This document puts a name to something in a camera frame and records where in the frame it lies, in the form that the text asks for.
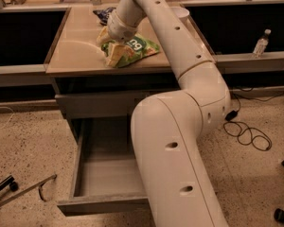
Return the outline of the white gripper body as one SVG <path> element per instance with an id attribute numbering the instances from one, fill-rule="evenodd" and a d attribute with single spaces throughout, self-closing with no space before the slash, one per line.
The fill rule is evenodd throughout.
<path id="1" fill-rule="evenodd" d="M 129 41 L 137 32 L 136 27 L 128 26 L 122 22 L 116 10 L 114 10 L 108 18 L 107 29 L 109 36 L 120 43 Z"/>

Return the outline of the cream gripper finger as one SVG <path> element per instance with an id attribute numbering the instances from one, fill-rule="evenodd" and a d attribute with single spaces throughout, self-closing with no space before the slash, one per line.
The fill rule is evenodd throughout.
<path id="1" fill-rule="evenodd" d="M 108 27 L 104 26 L 98 34 L 97 44 L 99 46 L 102 46 L 103 44 L 106 44 L 106 43 L 110 42 L 111 40 L 112 40 L 112 38 L 110 37 L 110 35 L 108 33 Z"/>
<path id="2" fill-rule="evenodd" d="M 109 67 L 121 68 L 130 64 L 132 50 L 125 44 L 108 43 L 105 53 Z"/>

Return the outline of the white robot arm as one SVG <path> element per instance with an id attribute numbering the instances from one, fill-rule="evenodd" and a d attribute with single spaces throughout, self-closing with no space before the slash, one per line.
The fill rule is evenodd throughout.
<path id="1" fill-rule="evenodd" d="M 129 41 L 144 18 L 180 86 L 141 100 L 132 114 L 133 150 L 155 225 L 228 227 L 197 146 L 224 120 L 228 87 L 166 0 L 121 0 L 98 42 Z"/>

